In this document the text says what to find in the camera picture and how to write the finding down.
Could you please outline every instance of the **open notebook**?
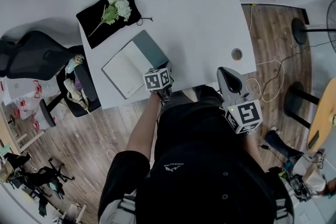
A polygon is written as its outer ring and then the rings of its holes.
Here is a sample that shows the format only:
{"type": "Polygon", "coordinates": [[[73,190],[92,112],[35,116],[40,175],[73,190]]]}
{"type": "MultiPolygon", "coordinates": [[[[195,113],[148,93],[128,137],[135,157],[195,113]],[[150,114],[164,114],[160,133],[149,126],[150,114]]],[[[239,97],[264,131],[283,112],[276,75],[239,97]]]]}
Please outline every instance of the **open notebook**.
{"type": "Polygon", "coordinates": [[[144,85],[143,74],[167,61],[161,49],[143,30],[118,51],[101,70],[127,99],[144,85]]]}

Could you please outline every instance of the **black shirt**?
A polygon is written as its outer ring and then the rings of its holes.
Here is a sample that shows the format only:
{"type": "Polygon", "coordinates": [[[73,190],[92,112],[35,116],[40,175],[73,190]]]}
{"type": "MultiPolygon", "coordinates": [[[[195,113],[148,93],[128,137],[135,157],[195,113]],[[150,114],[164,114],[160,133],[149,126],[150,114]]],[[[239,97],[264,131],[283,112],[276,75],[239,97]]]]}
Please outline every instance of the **black shirt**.
{"type": "Polygon", "coordinates": [[[137,223],[273,223],[275,197],[261,167],[239,144],[218,108],[200,103],[164,112],[149,173],[141,153],[118,153],[98,216],[137,189],[137,223]]]}

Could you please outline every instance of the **leg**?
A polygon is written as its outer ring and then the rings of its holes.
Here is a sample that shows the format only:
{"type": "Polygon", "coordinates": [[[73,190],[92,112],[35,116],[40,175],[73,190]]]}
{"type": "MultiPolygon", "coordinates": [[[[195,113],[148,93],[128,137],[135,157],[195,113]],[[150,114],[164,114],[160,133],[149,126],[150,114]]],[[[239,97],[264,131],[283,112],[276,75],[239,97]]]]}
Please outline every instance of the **leg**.
{"type": "Polygon", "coordinates": [[[212,87],[200,85],[194,87],[193,90],[195,91],[197,100],[200,102],[205,102],[217,107],[222,106],[222,103],[224,102],[222,96],[212,87]]]}
{"type": "Polygon", "coordinates": [[[189,104],[193,103],[192,100],[190,100],[183,91],[173,92],[170,96],[169,102],[165,104],[161,109],[161,114],[163,114],[164,111],[173,108],[174,106],[180,105],[180,104],[189,104]]]}
{"type": "Polygon", "coordinates": [[[303,155],[303,152],[294,150],[293,148],[287,146],[281,140],[275,130],[268,131],[265,140],[268,144],[270,144],[271,147],[273,147],[276,151],[285,156],[293,165],[303,155]]]}
{"type": "Polygon", "coordinates": [[[26,156],[18,156],[12,153],[6,153],[4,157],[7,158],[7,160],[12,165],[14,170],[24,165],[27,161],[30,160],[29,154],[27,154],[26,156]]]}

